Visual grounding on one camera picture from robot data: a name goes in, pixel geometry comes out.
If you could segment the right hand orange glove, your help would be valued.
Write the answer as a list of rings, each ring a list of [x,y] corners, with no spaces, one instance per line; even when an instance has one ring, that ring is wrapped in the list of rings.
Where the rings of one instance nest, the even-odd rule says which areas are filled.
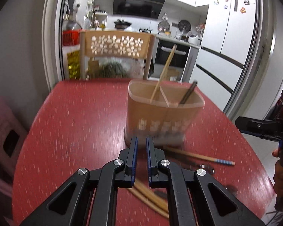
[[[275,164],[274,191],[278,197],[283,196],[283,166],[278,160]]]

